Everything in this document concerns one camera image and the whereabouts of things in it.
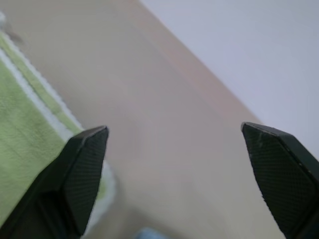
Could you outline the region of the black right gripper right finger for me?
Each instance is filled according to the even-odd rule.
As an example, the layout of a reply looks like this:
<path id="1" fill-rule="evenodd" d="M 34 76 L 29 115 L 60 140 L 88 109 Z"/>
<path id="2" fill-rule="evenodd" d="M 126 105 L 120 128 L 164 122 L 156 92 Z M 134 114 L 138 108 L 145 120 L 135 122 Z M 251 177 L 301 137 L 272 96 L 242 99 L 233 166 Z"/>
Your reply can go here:
<path id="1" fill-rule="evenodd" d="M 262 197 L 287 239 L 319 237 L 319 162 L 292 135 L 244 122 L 241 125 Z"/>

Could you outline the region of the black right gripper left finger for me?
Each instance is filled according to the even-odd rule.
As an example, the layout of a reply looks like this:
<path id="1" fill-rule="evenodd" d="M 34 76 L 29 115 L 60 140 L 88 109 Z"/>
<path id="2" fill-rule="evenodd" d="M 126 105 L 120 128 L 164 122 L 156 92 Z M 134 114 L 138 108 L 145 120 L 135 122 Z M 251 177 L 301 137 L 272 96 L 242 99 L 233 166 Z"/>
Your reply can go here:
<path id="1" fill-rule="evenodd" d="M 98 195 L 108 137 L 104 125 L 70 138 L 14 207 L 0 237 L 81 238 Z"/>

